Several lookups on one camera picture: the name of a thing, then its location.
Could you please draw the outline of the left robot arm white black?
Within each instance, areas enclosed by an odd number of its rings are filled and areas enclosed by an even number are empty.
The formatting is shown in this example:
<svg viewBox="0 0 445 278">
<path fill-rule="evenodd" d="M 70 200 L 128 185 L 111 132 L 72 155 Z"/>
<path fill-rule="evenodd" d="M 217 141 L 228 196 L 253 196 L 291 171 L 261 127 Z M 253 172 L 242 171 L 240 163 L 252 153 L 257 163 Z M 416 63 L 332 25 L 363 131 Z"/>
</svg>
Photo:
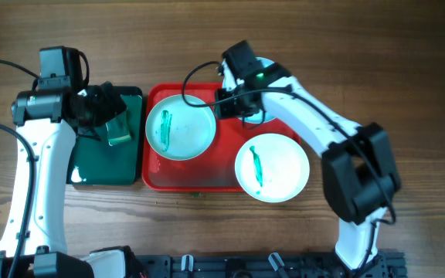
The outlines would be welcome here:
<svg viewBox="0 0 445 278">
<path fill-rule="evenodd" d="M 63 210 L 69 162 L 80 130 L 127 111 L 135 86 L 43 87 L 23 91 L 12 105 L 14 127 L 3 127 L 19 147 L 8 222 L 0 241 L 0 277 L 140 277 L 129 246 L 67 253 Z"/>
</svg>

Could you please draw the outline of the green yellow sponge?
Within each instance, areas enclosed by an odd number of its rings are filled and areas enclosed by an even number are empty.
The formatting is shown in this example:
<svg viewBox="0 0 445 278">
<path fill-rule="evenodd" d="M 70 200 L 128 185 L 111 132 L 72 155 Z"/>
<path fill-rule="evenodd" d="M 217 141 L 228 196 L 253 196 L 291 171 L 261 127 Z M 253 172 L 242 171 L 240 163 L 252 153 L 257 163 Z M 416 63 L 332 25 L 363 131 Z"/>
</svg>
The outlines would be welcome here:
<svg viewBox="0 0 445 278">
<path fill-rule="evenodd" d="M 107 141 L 110 146 L 123 144 L 131 140 L 126 111 L 106 122 L 106 128 Z"/>
</svg>

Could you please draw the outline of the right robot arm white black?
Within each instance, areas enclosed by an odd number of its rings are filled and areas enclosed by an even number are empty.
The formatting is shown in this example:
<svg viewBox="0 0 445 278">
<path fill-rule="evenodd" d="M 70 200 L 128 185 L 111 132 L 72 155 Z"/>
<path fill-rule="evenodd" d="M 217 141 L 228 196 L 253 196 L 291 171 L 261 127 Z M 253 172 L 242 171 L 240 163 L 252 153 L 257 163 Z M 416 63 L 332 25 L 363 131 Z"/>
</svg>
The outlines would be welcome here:
<svg viewBox="0 0 445 278">
<path fill-rule="evenodd" d="M 390 213 L 401 179 L 389 137 L 371 123 L 362 126 L 322 104 L 278 63 L 255 59 L 218 65 L 225 85 L 216 94 L 219 118 L 268 112 L 297 133 L 321 159 L 324 197 L 339 218 L 335 255 L 353 276 L 373 267 L 379 225 Z"/>
</svg>

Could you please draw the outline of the white plate green smear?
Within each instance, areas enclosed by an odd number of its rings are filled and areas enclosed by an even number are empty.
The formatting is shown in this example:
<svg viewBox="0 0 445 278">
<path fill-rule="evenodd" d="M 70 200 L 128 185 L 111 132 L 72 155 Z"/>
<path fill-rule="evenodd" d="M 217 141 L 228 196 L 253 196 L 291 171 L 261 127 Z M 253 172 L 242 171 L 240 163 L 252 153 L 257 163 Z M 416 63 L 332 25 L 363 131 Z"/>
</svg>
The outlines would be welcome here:
<svg viewBox="0 0 445 278">
<path fill-rule="evenodd" d="M 198 97 L 174 95 L 151 109 L 145 135 L 151 148 L 163 158 L 186 161 L 199 156 L 212 144 L 216 119 Z"/>
</svg>

